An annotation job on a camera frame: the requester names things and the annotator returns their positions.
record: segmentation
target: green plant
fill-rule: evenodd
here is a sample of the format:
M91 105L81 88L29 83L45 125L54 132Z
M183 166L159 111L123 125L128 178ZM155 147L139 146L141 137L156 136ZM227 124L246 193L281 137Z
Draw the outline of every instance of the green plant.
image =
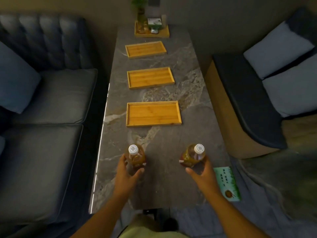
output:
M137 8L144 8L147 4L147 0L132 0L131 3Z

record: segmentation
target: green card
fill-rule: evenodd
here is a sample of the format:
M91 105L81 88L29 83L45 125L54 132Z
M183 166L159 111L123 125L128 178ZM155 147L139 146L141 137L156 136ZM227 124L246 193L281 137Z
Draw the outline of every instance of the green card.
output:
M220 191L229 201L240 201L241 196L230 167L214 168Z

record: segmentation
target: sofa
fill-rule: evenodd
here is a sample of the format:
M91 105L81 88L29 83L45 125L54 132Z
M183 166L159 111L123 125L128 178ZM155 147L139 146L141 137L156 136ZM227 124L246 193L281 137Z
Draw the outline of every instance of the sofa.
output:
M0 224L70 222L97 157L108 90L100 57L71 15L0 14L0 41L41 75L21 114L0 107Z
M316 16L302 7L284 24L291 32L316 45L316 23ZM288 128L283 129L284 121L287 120L286 126L291 127L293 119L314 115L316 110L282 117L273 106L263 83L265 79L298 66L316 53L317 48L314 47L264 78L259 78L243 53L212 56L205 83L230 155L246 159L288 147L285 134L289 132Z

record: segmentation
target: hand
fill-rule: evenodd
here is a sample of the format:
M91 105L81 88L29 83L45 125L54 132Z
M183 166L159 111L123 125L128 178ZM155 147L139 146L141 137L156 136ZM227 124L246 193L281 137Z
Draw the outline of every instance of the hand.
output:
M117 167L113 196L119 196L128 199L137 185L139 177L143 174L144 168L140 168L133 176L131 176L126 170L127 163L125 161L126 157L123 154Z
M222 195L217 183L216 174L207 156L205 157L205 168L201 175L196 174L191 168L186 168L186 172L196 182L206 199L214 195Z

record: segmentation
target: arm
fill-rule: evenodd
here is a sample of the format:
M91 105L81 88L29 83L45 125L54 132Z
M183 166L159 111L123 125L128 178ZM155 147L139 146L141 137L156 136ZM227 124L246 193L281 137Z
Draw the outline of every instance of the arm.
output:
M201 175L196 174L192 169L186 168L186 172L192 176L203 192L204 196L217 213L225 234L228 238L257 237L268 238L263 231L246 219L228 200L221 194L215 172L208 158Z
M125 160L125 156L122 155L118 163L113 196L101 210L71 236L72 238L108 238L111 236L121 210L128 201L129 195L133 192L139 177L144 172L144 168L141 168L131 177L126 170Z

